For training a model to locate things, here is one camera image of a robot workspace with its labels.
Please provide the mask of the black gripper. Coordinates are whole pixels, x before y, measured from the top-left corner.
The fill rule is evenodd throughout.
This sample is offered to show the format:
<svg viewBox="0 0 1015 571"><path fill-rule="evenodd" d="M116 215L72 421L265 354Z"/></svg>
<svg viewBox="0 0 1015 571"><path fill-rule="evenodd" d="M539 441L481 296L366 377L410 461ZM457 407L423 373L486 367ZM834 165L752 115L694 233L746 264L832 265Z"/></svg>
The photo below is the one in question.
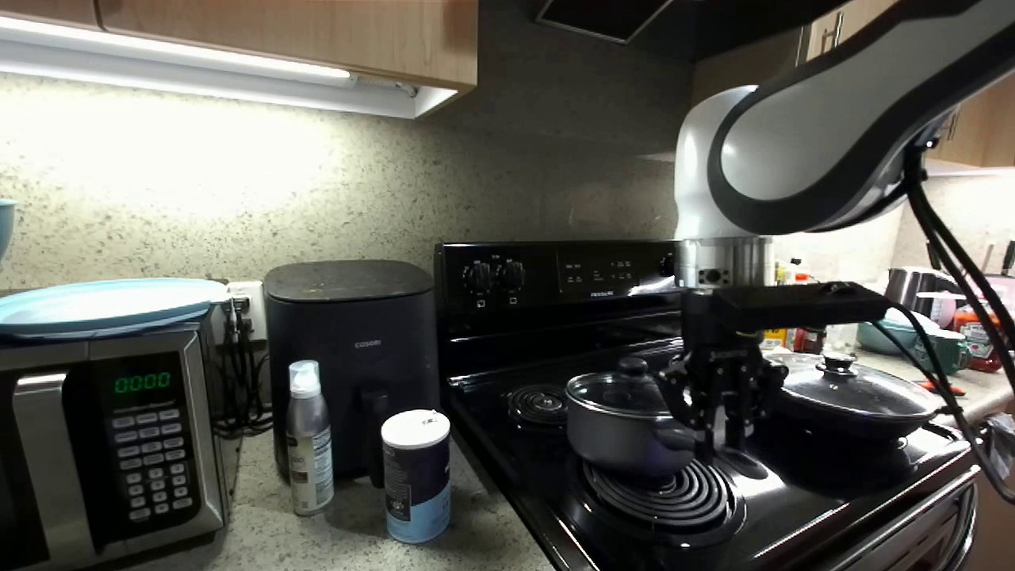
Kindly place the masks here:
<svg viewBox="0 0 1015 571"><path fill-rule="evenodd" d="M727 285L682 296L682 351L662 371L662 402L703 450L742 450L785 371L762 354L766 331L878 320L888 302L856 283Z"/></svg>

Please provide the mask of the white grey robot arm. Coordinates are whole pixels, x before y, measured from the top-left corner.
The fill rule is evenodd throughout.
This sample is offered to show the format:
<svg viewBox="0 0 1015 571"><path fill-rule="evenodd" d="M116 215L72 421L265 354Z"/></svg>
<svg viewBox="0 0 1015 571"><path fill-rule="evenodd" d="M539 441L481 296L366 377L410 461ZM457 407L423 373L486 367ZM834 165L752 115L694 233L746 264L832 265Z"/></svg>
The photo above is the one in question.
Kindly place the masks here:
<svg viewBox="0 0 1015 571"><path fill-rule="evenodd" d="M965 99L1010 72L1015 0L897 0L843 43L696 101L676 144L676 237L696 250L834 231L911 191Z"/></svg>

